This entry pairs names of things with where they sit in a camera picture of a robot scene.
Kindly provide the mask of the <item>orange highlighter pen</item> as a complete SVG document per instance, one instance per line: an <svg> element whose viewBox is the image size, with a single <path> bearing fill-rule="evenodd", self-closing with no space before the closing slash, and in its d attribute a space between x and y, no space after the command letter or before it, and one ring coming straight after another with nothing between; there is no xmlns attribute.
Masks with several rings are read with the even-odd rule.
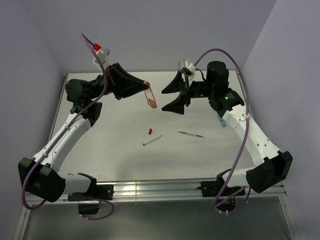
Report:
<svg viewBox="0 0 320 240"><path fill-rule="evenodd" d="M149 82L145 81L144 84L147 86L147 89L144 90L144 95L147 101L147 104L153 108L156 109L158 107L154 93L152 91L151 85Z"/></svg>

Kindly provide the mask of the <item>blue highlighter pen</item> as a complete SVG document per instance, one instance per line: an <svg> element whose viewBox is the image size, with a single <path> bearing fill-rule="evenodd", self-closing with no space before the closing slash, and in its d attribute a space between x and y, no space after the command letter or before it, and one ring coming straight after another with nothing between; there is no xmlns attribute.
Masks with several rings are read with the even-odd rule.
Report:
<svg viewBox="0 0 320 240"><path fill-rule="evenodd" d="M226 128L226 127L227 127L226 121L225 121L219 114L217 115L217 117L218 117L218 119L219 119L219 121L220 121L220 123L221 123L221 126L222 126L223 128Z"/></svg>

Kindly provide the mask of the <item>white pen with red tip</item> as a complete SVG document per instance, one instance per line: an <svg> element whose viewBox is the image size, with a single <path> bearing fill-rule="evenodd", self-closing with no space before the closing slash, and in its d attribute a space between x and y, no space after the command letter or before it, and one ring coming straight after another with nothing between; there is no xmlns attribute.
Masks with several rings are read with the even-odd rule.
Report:
<svg viewBox="0 0 320 240"><path fill-rule="evenodd" d="M147 141L147 142L144 142L142 145L143 145L143 146L147 146L147 145L153 143L154 141L159 140L162 136L163 136L163 135L159 135L159 136L157 136L157 137L155 137L155 138L153 138L153 139L151 139L151 140L149 140L149 141Z"/></svg>

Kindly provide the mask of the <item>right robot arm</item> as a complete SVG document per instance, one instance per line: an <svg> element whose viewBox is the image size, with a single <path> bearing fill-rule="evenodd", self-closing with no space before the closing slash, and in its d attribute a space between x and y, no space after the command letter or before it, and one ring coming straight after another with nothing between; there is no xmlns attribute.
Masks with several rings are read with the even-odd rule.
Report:
<svg viewBox="0 0 320 240"><path fill-rule="evenodd" d="M238 137L245 141L243 148L249 152L253 167L235 169L232 174L225 172L216 183L217 191L229 194L235 187L250 187L262 193L283 181L293 161L292 155L282 152L264 134L247 111L248 104L229 87L229 70L221 61L207 64L206 77L194 81L196 67L189 60L178 63L174 79L162 90L162 94L178 93L178 97L162 107L162 111L184 114L191 99L207 98L211 108L217 112Z"/></svg>

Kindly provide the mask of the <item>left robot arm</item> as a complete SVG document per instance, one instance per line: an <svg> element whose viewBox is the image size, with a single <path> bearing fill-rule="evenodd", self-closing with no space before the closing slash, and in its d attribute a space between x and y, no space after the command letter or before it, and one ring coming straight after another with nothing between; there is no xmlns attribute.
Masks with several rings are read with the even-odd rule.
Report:
<svg viewBox="0 0 320 240"><path fill-rule="evenodd" d="M73 105L63 126L32 158L24 157L18 163L21 197L24 199L25 193L30 193L50 203L66 194L80 194L86 200L95 198L98 193L96 178L84 173L61 176L60 168L78 140L100 117L101 97L114 94L121 100L149 89L147 81L127 73L119 63L109 66L94 80L69 80L65 91L67 101Z"/></svg>

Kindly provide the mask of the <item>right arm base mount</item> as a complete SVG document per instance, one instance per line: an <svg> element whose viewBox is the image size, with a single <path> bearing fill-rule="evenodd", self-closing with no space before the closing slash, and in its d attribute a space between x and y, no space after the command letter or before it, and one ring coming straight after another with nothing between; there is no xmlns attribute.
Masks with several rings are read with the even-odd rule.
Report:
<svg viewBox="0 0 320 240"><path fill-rule="evenodd" d="M204 198L206 197L216 197L219 193L219 191L222 189L225 181L223 179L223 174L227 173L222 172L216 176L216 180L210 180L210 181L202 181L200 183L200 186L198 186L196 189L201 191L201 194ZM235 192L239 191L241 189L240 186L235 187L226 187L221 196L222 197L228 197ZM234 195L232 198L228 199L225 203L218 206L217 209L219 211L222 211L224 213L234 211L236 209L236 195Z"/></svg>

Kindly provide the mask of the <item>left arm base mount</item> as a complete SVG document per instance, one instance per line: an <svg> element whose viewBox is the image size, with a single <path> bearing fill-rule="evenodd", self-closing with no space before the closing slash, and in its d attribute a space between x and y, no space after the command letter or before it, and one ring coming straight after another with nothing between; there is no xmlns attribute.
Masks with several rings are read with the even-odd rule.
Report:
<svg viewBox="0 0 320 240"><path fill-rule="evenodd" d="M78 202L78 213L88 220L101 220L109 217L115 210L111 202L114 194L112 184L98 184L90 193L73 193L67 196L69 202ZM102 210L102 204L110 206L110 211L104 216L96 216Z"/></svg>

